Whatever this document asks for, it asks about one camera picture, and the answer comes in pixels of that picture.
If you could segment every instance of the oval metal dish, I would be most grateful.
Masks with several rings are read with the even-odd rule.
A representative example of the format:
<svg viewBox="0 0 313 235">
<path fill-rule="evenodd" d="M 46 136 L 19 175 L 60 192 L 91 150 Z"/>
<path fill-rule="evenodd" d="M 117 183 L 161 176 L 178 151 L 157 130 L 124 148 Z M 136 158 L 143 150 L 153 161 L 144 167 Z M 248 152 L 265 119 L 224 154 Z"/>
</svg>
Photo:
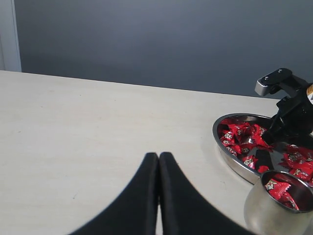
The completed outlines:
<svg viewBox="0 0 313 235">
<path fill-rule="evenodd" d="M 226 118 L 231 119 L 232 123 L 234 124 L 239 124 L 242 122 L 250 122 L 250 123 L 256 123 L 266 129 L 269 129 L 272 123 L 271 118 L 261 116 L 261 115 L 254 115 L 254 114 L 229 114 L 229 115 L 225 115 L 217 119 L 213 125 L 213 136 L 214 136 L 216 143 L 218 144 L 218 147 L 219 147 L 219 150 L 221 152 L 221 156 L 223 157 L 223 159 L 237 174 L 242 176 L 244 179 L 246 179 L 250 183 L 254 184 L 258 180 L 261 174 L 258 171 L 245 165 L 237 157 L 233 156 L 220 141 L 220 138 L 222 136 L 222 130 L 226 129 L 226 125 L 221 124 L 221 121 Z M 295 144 L 297 146 L 302 146 L 305 148 L 313 149 L 313 137 L 307 136 L 301 139 L 293 139 L 288 143 L 286 142 L 275 143 L 275 148 L 273 149 L 273 152 L 270 153 L 270 156 L 272 159 L 274 169 L 276 170 L 288 172 L 288 169 L 279 165 L 279 163 L 282 162 L 283 154 L 285 152 L 285 148 L 287 144 Z M 249 155 L 255 154 L 256 150 L 257 148 L 252 149 L 249 152 Z"/>
</svg>

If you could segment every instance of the white tabletop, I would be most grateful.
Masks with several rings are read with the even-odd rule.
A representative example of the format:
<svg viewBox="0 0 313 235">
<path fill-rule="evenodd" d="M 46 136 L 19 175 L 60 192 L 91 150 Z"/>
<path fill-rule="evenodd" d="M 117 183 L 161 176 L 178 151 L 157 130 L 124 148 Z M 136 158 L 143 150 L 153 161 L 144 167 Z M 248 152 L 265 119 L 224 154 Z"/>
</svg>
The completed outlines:
<svg viewBox="0 0 313 235">
<path fill-rule="evenodd" d="M 245 226 L 252 185 L 221 159 L 212 125 L 231 113 L 272 116 L 276 102 L 0 71 L 0 234 L 72 232 L 118 196 L 146 152 L 162 151 Z"/>
</svg>

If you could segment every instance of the metal bowl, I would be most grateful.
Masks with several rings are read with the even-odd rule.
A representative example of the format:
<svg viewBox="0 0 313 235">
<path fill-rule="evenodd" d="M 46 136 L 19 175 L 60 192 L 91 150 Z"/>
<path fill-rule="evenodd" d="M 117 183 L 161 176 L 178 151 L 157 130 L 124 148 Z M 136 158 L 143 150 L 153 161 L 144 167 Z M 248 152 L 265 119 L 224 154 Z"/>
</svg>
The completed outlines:
<svg viewBox="0 0 313 235">
<path fill-rule="evenodd" d="M 237 157 L 233 156 L 220 141 L 220 138 L 222 136 L 222 131 L 226 130 L 227 128 L 225 124 L 221 124 L 221 121 L 223 121 L 226 118 L 230 119 L 231 122 L 234 124 L 250 122 L 250 123 L 258 124 L 266 129 L 269 129 L 272 123 L 272 120 L 269 117 L 265 117 L 261 115 L 254 115 L 254 114 L 229 114 L 229 115 L 225 115 L 217 119 L 213 125 L 213 136 L 214 136 L 216 143 L 218 144 L 218 147 L 219 147 L 219 150 L 221 152 L 221 156 L 223 157 L 223 159 L 237 174 L 242 176 L 244 179 L 246 179 L 250 183 L 255 184 L 257 180 L 259 179 L 261 173 L 259 173 L 257 170 L 254 170 L 248 167 L 243 162 L 241 162 Z M 293 139 L 289 142 L 275 143 L 273 152 L 270 153 L 272 164 L 275 170 L 288 172 L 288 169 L 279 165 L 279 163 L 282 162 L 283 154 L 285 153 L 286 145 L 288 144 L 295 144 L 297 146 L 302 146 L 308 149 L 313 149 L 313 137 L 307 136 L 301 139 L 300 138 Z M 249 152 L 249 155 L 254 155 L 256 150 L 257 148 L 252 149 Z"/>
</svg>

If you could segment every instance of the door frame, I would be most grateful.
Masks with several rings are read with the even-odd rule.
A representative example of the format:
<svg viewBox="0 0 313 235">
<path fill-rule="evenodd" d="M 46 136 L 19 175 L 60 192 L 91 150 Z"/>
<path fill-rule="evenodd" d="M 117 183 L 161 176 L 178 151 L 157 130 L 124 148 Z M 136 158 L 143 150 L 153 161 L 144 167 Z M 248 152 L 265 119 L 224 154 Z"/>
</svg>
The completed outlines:
<svg viewBox="0 0 313 235">
<path fill-rule="evenodd" d="M 22 72 L 14 0 L 0 0 L 0 70 Z"/>
</svg>

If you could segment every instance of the gray wall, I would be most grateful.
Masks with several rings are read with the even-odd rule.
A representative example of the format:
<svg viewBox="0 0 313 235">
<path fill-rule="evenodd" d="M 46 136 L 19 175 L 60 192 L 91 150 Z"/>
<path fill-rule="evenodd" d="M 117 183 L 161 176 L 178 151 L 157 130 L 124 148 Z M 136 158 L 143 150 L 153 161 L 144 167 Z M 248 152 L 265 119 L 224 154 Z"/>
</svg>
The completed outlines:
<svg viewBox="0 0 313 235">
<path fill-rule="evenodd" d="M 251 96 L 279 67 L 313 80 L 312 0 L 15 5 L 24 72 Z"/>
</svg>

